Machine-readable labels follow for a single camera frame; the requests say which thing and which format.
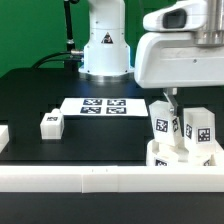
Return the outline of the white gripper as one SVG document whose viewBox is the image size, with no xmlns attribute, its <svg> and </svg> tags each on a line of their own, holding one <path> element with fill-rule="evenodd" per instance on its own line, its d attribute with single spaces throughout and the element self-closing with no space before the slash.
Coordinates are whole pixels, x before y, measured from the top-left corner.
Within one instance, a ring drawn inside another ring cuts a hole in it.
<svg viewBox="0 0 224 224">
<path fill-rule="evenodd" d="M 145 15 L 143 27 L 135 81 L 164 88 L 173 116 L 178 103 L 171 87 L 224 85 L 224 0 L 178 0 Z"/>
</svg>

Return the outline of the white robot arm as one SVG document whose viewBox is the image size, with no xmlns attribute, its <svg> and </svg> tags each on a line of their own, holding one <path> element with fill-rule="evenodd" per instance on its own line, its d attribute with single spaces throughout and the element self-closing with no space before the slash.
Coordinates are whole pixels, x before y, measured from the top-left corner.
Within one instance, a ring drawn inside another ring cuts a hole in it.
<svg viewBox="0 0 224 224">
<path fill-rule="evenodd" d="M 88 0 L 90 37 L 79 71 L 102 82 L 134 74 L 142 88 L 224 85 L 224 0 L 178 0 L 146 14 L 135 64 L 125 42 L 124 0 Z"/>
</svg>

